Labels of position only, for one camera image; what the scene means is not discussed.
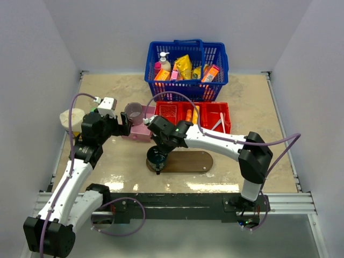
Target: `basket handle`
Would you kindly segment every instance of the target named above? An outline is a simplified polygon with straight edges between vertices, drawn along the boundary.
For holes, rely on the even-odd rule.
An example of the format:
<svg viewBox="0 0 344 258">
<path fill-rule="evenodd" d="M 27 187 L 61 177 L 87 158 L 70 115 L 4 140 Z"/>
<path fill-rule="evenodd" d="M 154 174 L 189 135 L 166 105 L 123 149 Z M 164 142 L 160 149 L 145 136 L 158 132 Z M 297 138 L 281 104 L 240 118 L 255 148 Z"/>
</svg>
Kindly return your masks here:
<svg viewBox="0 0 344 258">
<path fill-rule="evenodd" d="M 187 80 L 189 83 L 200 83 L 202 82 L 202 78 L 203 78 L 203 69 L 204 69 L 204 65 L 205 65 L 205 54 L 204 54 L 204 48 L 203 48 L 203 41 L 201 39 L 185 39 L 185 40 L 174 40 L 174 43 L 179 43 L 179 42 L 198 42 L 199 43 L 199 48 L 200 51 L 202 53 L 202 66 L 200 69 L 200 79 L 197 80 Z"/>
</svg>

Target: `yellow bottle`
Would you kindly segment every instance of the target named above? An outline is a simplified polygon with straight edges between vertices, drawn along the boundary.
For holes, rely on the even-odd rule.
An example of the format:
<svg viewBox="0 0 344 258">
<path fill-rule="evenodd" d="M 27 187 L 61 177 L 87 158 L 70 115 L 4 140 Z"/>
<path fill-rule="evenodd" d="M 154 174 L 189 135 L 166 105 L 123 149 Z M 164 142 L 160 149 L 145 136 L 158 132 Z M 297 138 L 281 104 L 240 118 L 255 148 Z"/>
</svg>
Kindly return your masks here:
<svg viewBox="0 0 344 258">
<path fill-rule="evenodd" d="M 192 123 L 197 124 L 197 119 L 198 119 L 198 114 L 197 114 L 197 111 L 194 109 L 193 116 L 192 116 Z"/>
</svg>

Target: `beige marble tabletop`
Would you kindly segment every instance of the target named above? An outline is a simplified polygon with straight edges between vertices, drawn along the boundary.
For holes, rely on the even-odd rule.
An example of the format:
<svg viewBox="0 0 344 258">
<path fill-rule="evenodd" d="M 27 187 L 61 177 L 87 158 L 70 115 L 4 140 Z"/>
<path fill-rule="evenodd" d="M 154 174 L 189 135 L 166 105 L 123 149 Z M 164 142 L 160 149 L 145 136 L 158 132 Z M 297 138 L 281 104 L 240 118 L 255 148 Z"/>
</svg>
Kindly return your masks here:
<svg viewBox="0 0 344 258">
<path fill-rule="evenodd" d="M 98 97 L 114 97 L 118 100 L 116 112 L 124 111 L 130 102 L 146 105 L 152 97 L 143 75 L 91 74 L 84 75 L 80 92 Z M 269 86 L 264 75 L 230 75 L 229 83 L 223 86 L 217 102 L 227 102 L 230 109 L 231 134 L 247 135 L 257 132 L 265 142 L 282 138 Z M 88 113 L 96 106 L 88 97 L 81 96 L 76 108 Z M 136 142 L 111 137 L 103 145 L 104 153 L 95 170 L 84 183 L 81 191 L 91 183 L 109 186 L 111 191 L 120 192 L 238 192 L 243 178 L 239 164 L 217 153 L 209 152 L 214 164 L 203 174 L 156 175 L 146 167 L 146 153 L 151 143 Z M 273 161 L 284 150 L 284 145 L 271 146 Z M 198 149 L 181 149 L 178 151 Z M 54 187 L 65 170 L 70 151 L 69 140 L 65 142 Z M 265 192 L 297 192 L 291 165 L 287 156 L 282 158 L 271 172 L 264 186 Z"/>
</svg>

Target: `blue basket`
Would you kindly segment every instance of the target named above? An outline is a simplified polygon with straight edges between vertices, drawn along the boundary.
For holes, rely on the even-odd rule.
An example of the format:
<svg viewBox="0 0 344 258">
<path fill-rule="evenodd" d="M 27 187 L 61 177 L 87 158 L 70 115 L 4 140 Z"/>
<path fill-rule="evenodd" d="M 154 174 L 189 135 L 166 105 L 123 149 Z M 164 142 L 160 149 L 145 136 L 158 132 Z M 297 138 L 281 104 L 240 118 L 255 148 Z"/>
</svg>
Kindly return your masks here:
<svg viewBox="0 0 344 258">
<path fill-rule="evenodd" d="M 154 65 L 160 59 L 160 52 L 169 52 L 167 58 L 172 67 L 177 58 L 188 54 L 193 69 L 202 65 L 201 78 L 205 64 L 217 65 L 220 72 L 212 82 L 206 83 L 202 83 L 201 80 L 155 81 Z M 153 41 L 149 46 L 145 81 L 148 82 L 153 96 L 163 91 L 176 91 L 192 101 L 210 102 L 215 101 L 222 86 L 228 83 L 228 70 L 228 58 L 223 43 L 202 42 L 200 39 Z M 185 99 L 175 94 L 162 94 L 156 97 L 155 101 L 185 101 Z"/>
</svg>

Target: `yellow snack package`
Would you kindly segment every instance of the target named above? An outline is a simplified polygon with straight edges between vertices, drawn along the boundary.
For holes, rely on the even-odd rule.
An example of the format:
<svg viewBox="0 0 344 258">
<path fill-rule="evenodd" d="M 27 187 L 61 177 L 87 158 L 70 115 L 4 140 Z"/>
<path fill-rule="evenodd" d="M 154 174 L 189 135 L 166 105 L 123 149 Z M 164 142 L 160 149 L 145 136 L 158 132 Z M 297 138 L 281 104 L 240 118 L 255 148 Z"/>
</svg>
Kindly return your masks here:
<svg viewBox="0 0 344 258">
<path fill-rule="evenodd" d="M 179 72 L 182 74 L 184 80 L 191 79 L 191 70 L 192 70 L 192 63 L 189 58 L 189 55 L 182 56 L 178 58 L 175 63 L 177 64 L 177 68 Z"/>
<path fill-rule="evenodd" d="M 205 74 L 205 71 L 206 71 L 207 67 L 208 67 L 208 65 L 205 64 L 205 65 L 204 65 L 204 68 L 203 68 L 203 74 Z M 199 67 L 196 67 L 196 68 L 192 71 L 192 78 L 193 78 L 193 79 L 200 79 L 200 69 L 201 69 L 201 68 L 202 68 L 202 67 L 199 66 Z"/>
</svg>

